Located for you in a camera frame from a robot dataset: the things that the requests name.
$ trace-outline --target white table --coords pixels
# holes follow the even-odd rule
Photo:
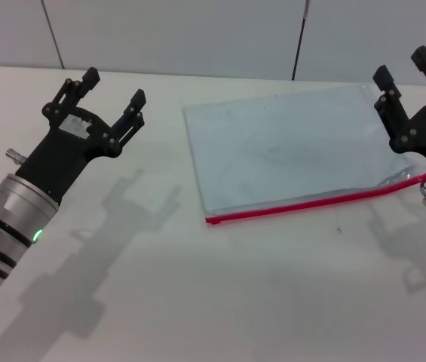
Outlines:
[[[0,68],[0,179],[16,170],[5,150],[28,155],[42,106],[82,74]],[[80,105],[112,123],[141,87],[146,125],[89,164],[3,284],[0,362],[426,361],[418,187],[204,222],[182,108],[338,84],[100,75]],[[426,103],[426,87],[400,91],[409,115]]]

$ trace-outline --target sticker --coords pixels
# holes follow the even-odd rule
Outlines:
[[[79,118],[75,115],[67,115],[67,118],[63,120],[59,129],[86,140],[90,136],[90,134],[87,132],[87,129],[91,125],[92,122],[84,121],[82,118]]]

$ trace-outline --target white wall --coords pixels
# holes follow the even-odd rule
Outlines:
[[[296,79],[371,83],[385,64],[399,84],[426,84],[410,60],[420,45],[425,0],[312,0]]]
[[[67,69],[290,80],[305,0],[44,0]],[[312,0],[296,80],[426,84],[425,0]],[[0,65],[60,67],[41,0],[0,0]]]
[[[0,65],[60,67],[40,0],[0,0]]]
[[[305,0],[45,4],[66,68],[291,79]]]

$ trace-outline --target plastic pouch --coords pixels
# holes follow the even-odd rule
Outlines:
[[[370,86],[185,109],[206,221],[383,195],[426,179],[388,146]]]

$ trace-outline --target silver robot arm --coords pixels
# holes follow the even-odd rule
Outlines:
[[[97,115],[77,107],[99,82],[90,68],[82,81],[66,79],[42,114],[50,130],[28,158],[7,151],[20,168],[0,183],[0,286],[25,252],[37,242],[59,210],[62,197],[97,157],[116,158],[144,125],[146,97],[138,90],[124,114],[111,127]]]

